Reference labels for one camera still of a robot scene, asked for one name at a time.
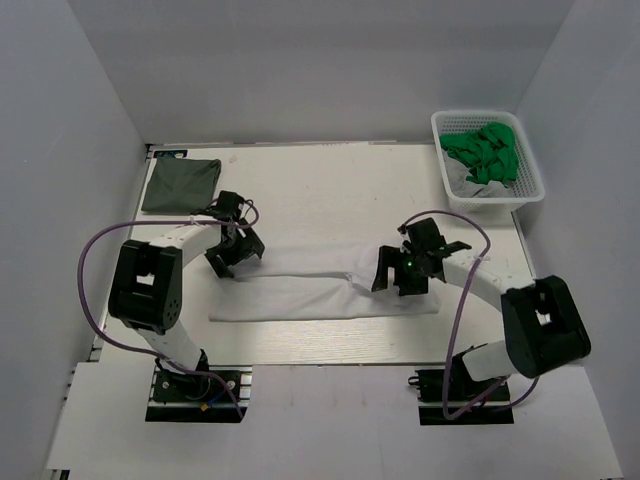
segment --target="folded cloth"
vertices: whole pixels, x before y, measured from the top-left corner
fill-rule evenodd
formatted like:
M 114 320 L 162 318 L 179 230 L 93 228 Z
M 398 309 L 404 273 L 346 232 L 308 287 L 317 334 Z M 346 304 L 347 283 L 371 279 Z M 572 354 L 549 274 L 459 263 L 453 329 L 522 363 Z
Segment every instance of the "folded cloth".
M 220 160 L 159 157 L 142 201 L 142 211 L 187 215 L 211 203 L 220 177 Z
M 518 178 L 519 159 L 511 127 L 491 122 L 480 130 L 440 136 L 440 145 L 471 173 L 467 180 L 487 185 L 490 180 L 507 184 Z
M 376 244 L 275 247 L 264 259 L 234 267 L 234 279 L 218 279 L 222 299 L 211 321 L 329 320 L 437 313 L 440 299 L 400 297 L 396 288 L 371 292 Z

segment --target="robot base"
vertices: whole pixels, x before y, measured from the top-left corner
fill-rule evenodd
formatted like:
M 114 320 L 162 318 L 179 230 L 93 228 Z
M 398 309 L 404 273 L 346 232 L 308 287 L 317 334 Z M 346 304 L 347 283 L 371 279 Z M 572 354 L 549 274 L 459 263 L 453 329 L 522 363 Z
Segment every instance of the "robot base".
M 480 395 L 490 387 L 495 379 L 474 382 L 464 371 L 456 368 L 454 357 L 449 401 L 452 410 Z M 482 404 L 476 405 L 455 420 L 447 420 L 442 412 L 442 369 L 416 370 L 416 376 L 409 378 L 409 385 L 417 387 L 420 392 L 418 413 L 420 425 L 504 425 L 513 423 L 511 409 L 496 410 L 496 402 L 509 402 L 509 387 L 504 384 L 494 390 Z
M 218 374 L 236 396 L 240 407 L 247 410 L 251 369 L 211 370 Z M 210 406 L 207 402 L 214 400 Z M 216 380 L 189 377 L 165 369 L 156 369 L 149 403 L 147 422 L 239 423 L 240 418 L 228 394 Z

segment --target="green crumpled fabric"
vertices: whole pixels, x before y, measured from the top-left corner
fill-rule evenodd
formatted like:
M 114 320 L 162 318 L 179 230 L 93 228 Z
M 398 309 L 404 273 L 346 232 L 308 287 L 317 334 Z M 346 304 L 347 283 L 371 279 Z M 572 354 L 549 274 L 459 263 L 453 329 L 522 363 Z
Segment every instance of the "green crumpled fabric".
M 467 180 L 486 185 L 490 180 L 503 184 L 518 177 L 515 135 L 507 125 L 486 124 L 480 130 L 440 136 L 440 145 L 451 158 L 462 162 L 471 175 Z

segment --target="white cloth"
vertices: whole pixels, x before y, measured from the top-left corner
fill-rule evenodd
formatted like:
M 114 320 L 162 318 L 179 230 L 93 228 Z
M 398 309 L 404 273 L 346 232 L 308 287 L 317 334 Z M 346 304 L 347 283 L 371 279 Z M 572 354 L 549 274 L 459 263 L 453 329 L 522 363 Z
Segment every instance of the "white cloth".
M 260 261 L 233 267 L 234 279 L 219 279 L 220 301 L 210 311 L 217 322 L 329 320 L 437 313 L 440 299 L 400 297 L 392 285 L 371 292 L 381 245 L 344 244 L 275 247 Z
M 451 158 L 444 150 L 442 155 L 449 178 L 449 187 L 454 195 L 461 198 L 509 198 L 514 196 L 511 188 L 505 187 L 502 182 L 496 180 L 491 180 L 487 185 L 470 182 L 467 177 L 471 175 L 471 172 L 467 167 L 459 160 Z

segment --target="gray cloth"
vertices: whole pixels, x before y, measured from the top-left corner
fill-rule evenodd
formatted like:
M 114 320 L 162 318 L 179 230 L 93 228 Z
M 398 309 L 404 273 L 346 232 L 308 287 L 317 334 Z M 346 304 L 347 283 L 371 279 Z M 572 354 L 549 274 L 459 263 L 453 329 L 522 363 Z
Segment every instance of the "gray cloth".
M 142 211 L 181 215 L 206 207 L 213 199 L 221 168 L 220 160 L 158 158 L 147 184 Z

